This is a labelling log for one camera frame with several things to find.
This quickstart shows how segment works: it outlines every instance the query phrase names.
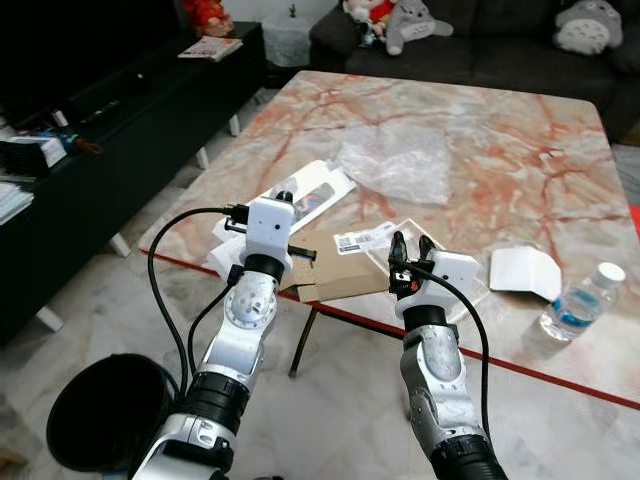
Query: trash can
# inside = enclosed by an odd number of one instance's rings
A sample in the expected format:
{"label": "trash can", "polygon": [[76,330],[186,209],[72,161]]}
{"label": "trash can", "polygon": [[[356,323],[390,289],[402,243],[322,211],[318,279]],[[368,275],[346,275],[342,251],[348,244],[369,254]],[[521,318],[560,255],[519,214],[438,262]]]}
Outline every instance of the trash can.
{"label": "trash can", "polygon": [[141,355],[112,355],[80,372],[56,400],[47,444],[79,472],[128,470],[169,414],[162,367]]}

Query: brown cardboard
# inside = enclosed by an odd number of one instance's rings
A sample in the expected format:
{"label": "brown cardboard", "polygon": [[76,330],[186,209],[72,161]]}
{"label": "brown cardboard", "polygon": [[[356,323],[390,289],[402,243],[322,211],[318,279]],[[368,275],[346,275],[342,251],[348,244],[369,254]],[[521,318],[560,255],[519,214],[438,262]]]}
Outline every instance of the brown cardboard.
{"label": "brown cardboard", "polygon": [[[391,219],[396,224],[404,220]],[[283,279],[282,287],[295,285],[302,302],[333,300],[387,290],[389,279],[364,253],[340,255],[333,239],[335,234],[370,230],[384,221],[345,225],[333,230],[305,232],[303,229],[296,233],[291,238],[291,244],[316,250],[318,256],[313,263],[294,257],[293,275]]]}

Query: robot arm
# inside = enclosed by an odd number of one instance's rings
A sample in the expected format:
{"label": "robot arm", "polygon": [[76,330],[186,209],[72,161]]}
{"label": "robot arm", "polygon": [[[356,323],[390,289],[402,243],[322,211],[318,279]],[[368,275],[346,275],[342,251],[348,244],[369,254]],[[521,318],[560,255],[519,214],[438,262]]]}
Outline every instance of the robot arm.
{"label": "robot arm", "polygon": [[224,300],[224,320],[194,374],[184,401],[167,418],[134,480],[226,478],[236,434],[263,360],[263,342],[276,316],[276,292],[290,272],[291,194],[236,208],[246,248],[238,283]]}
{"label": "robot arm", "polygon": [[467,393],[457,329],[446,321],[445,308],[456,300],[441,285],[406,268],[416,266],[465,292],[479,264],[467,255],[437,250],[425,236],[420,239],[420,259],[408,262],[400,232],[394,235],[389,263],[389,291],[398,297],[396,315],[408,332],[400,369],[409,392],[411,426],[436,476],[506,479]]}

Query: white wall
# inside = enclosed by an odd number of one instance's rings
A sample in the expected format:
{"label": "white wall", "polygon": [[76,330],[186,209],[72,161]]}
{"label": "white wall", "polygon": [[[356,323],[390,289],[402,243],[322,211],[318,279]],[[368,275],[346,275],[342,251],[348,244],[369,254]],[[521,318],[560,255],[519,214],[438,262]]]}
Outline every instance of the white wall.
{"label": "white wall", "polygon": [[234,20],[259,21],[268,15],[289,14],[295,3],[299,15],[319,19],[337,3],[336,0],[222,0]]}

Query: marble table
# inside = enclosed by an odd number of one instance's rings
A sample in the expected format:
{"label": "marble table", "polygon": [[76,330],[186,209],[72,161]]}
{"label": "marble table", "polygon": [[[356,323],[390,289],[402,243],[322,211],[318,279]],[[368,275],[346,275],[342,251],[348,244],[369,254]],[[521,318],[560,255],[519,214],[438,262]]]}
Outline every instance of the marble table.
{"label": "marble table", "polygon": [[[533,243],[561,265],[564,280],[600,261],[625,268],[617,306],[570,345],[537,325],[544,301],[489,293],[477,308],[492,362],[542,381],[640,410],[640,249],[595,107],[584,101],[476,87],[321,72],[299,73],[144,235],[147,250],[185,210],[245,202],[316,159],[332,159],[351,127],[420,126],[440,131],[453,157],[446,205],[415,205],[359,186],[307,231],[409,216],[449,249],[486,265],[500,245]],[[217,245],[218,216],[192,217],[165,236],[158,254],[202,269]],[[401,333],[384,294],[315,305]],[[459,323],[477,358],[472,321]]]}

